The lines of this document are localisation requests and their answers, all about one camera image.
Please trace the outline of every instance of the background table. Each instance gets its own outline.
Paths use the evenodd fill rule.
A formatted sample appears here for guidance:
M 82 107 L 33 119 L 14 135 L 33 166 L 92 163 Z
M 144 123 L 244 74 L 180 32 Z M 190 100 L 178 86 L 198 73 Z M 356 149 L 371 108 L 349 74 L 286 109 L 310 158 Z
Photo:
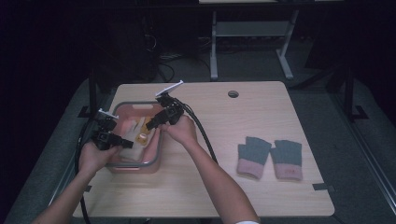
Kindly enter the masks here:
M 119 86 L 110 111 L 125 101 L 153 101 L 170 84 Z M 229 91 L 237 91 L 230 98 Z M 260 217 L 331 216 L 334 212 L 287 90 L 281 82 L 186 83 L 171 93 L 188 104 L 203 124 L 219 165 L 246 192 Z M 239 175 L 237 145 L 247 136 L 274 143 L 287 139 L 303 145 L 304 180 L 279 181 L 271 156 L 260 180 Z M 203 137 L 200 144 L 206 148 Z M 152 175 L 112 174 L 100 170 L 84 194 L 90 217 L 218 217 L 192 159 L 166 133 L 162 164 Z M 80 208 L 74 214 L 81 217 Z

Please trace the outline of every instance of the person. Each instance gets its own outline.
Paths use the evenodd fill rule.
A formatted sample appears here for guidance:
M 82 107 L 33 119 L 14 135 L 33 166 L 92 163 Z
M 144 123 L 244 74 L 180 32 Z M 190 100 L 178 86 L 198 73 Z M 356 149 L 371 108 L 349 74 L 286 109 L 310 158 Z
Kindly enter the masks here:
M 190 154 L 223 223 L 260 223 L 246 193 L 199 145 L 192 119 L 183 115 L 177 124 L 163 124 L 160 128 L 178 141 Z M 92 142 L 85 144 L 81 150 L 78 174 L 58 199 L 33 223 L 60 223 L 61 220 L 69 223 L 91 179 L 119 150 L 119 147 L 112 147 L 101 151 Z

